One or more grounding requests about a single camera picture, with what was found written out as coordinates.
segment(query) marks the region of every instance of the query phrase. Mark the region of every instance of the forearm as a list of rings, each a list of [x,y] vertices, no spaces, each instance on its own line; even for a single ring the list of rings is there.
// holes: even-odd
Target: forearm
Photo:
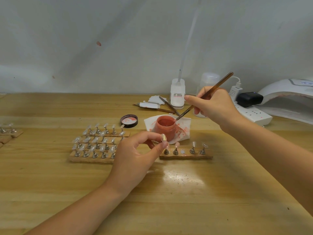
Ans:
[[[246,119],[228,131],[313,215],[313,153]]]
[[[104,184],[26,234],[93,234],[126,196],[127,194],[117,193]]]

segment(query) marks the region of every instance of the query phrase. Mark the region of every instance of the white tube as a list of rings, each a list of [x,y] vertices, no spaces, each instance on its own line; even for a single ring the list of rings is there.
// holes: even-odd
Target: white tube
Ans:
[[[197,9],[196,9],[196,12],[195,12],[195,15],[194,15],[193,22],[192,22],[192,24],[191,24],[191,28],[190,28],[190,31],[189,31],[187,43],[186,43],[186,46],[185,46],[185,51],[184,51],[184,54],[183,54],[183,56],[182,56],[182,61],[181,61],[181,63],[180,63],[179,74],[178,74],[178,81],[177,81],[177,82],[180,82],[180,79],[182,78],[182,68],[184,67],[185,58],[186,58],[186,55],[187,55],[188,45],[189,45],[191,36],[193,35],[194,27],[195,27],[195,25],[196,25],[196,21],[197,21],[198,15],[199,15],[199,13],[200,13],[201,1],[202,1],[202,0],[198,0],[198,6],[197,6]]]

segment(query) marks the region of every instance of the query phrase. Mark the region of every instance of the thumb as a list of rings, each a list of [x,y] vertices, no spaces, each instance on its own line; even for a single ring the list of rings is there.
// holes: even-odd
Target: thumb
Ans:
[[[146,157],[152,161],[151,163],[153,163],[161,155],[161,153],[167,146],[168,142],[159,143],[146,154]]]
[[[186,102],[188,102],[190,105],[193,105],[195,107],[198,107],[200,110],[205,107],[205,105],[208,103],[208,100],[201,99],[196,96],[192,95],[186,95],[185,96]]]

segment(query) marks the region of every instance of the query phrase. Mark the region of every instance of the left hand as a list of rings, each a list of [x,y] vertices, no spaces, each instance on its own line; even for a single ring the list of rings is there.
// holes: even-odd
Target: left hand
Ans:
[[[144,131],[120,142],[105,184],[119,193],[129,194],[142,181],[151,165],[168,145],[168,142],[161,142],[154,146],[152,140],[161,142],[161,134]],[[140,154],[136,148],[141,143],[147,144],[151,150]]]

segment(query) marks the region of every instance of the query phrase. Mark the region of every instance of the white wall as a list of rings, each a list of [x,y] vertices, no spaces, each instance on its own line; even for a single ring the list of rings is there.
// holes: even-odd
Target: white wall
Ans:
[[[197,1],[0,0],[0,92],[168,93]],[[187,93],[205,71],[233,71],[246,91],[312,79],[312,7],[203,0],[182,73]]]

